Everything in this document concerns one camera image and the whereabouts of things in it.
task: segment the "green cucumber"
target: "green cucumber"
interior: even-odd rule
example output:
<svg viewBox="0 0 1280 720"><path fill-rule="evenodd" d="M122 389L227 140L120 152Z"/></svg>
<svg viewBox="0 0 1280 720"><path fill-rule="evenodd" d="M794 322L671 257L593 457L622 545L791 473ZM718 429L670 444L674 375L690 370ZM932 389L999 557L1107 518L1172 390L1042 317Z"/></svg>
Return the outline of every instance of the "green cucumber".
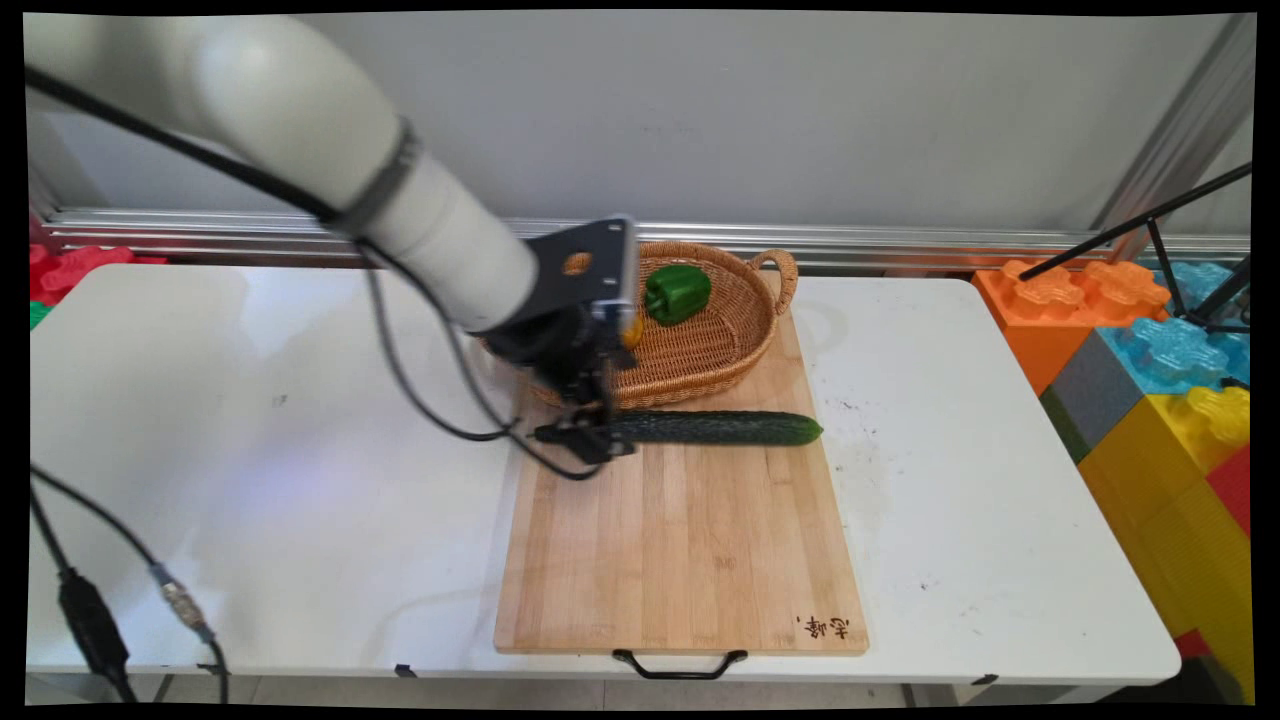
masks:
<svg viewBox="0 0 1280 720"><path fill-rule="evenodd" d="M822 434L813 418L755 410L632 410L613 415L623 439L678 445L809 445Z"/></svg>

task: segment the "green bell pepper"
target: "green bell pepper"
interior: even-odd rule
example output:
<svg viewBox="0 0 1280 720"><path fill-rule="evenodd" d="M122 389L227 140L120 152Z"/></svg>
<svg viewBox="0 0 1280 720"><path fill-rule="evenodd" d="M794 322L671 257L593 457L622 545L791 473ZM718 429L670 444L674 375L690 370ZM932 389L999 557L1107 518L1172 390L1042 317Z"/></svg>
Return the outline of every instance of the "green bell pepper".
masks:
<svg viewBox="0 0 1280 720"><path fill-rule="evenodd" d="M644 306L659 325L682 323L707 307L712 279L696 265L667 265L644 283Z"/></svg>

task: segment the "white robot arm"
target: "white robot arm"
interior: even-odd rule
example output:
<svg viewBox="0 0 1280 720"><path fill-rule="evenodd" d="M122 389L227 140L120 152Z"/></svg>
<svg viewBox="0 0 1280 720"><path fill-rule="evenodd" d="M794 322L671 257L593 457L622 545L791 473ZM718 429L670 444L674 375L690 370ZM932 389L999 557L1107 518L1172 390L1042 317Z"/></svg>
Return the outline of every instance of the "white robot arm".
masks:
<svg viewBox="0 0 1280 720"><path fill-rule="evenodd" d="M517 240L419 151L408 123L342 50L287 17L26 13L23 53L28 85L40 76L64 100L91 97L99 114L105 106L170 138L214 141L308 193L338 215L321 218L330 228L366 238L449 319L558 392L579 457L599 464L620 452L607 377L612 361L631 360L618 342L634 313L628 219ZM593 255L588 270L564 274L581 251Z"/></svg>
<svg viewBox="0 0 1280 720"><path fill-rule="evenodd" d="M344 53L279 15L23 15L27 65L170 131L215 141L329 205L352 206L401 119ZM471 332L511 318L534 254L425 152L364 228ZM493 278L502 278L494 282Z"/></svg>

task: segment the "bamboo board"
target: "bamboo board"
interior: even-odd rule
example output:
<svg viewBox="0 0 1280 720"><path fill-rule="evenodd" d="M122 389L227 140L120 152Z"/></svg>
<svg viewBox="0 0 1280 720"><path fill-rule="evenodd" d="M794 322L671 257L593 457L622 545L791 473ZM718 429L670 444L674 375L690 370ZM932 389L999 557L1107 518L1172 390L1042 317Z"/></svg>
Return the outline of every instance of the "bamboo board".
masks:
<svg viewBox="0 0 1280 720"><path fill-rule="evenodd" d="M532 421L552 418L531 396L522 404ZM735 388L663 410L815 416L791 313ZM867 625L820 439L639 446L585 482L525 459L494 644L861 655Z"/></svg>

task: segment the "gray toy block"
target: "gray toy block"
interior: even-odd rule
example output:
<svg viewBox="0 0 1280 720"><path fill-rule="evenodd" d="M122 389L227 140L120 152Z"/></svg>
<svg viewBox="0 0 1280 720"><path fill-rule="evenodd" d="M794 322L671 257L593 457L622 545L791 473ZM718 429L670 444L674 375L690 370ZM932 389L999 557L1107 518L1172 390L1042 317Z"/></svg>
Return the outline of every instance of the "gray toy block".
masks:
<svg viewBox="0 0 1280 720"><path fill-rule="evenodd" d="M1097 329L1059 373L1053 392L1089 447L1097 447L1143 395Z"/></svg>

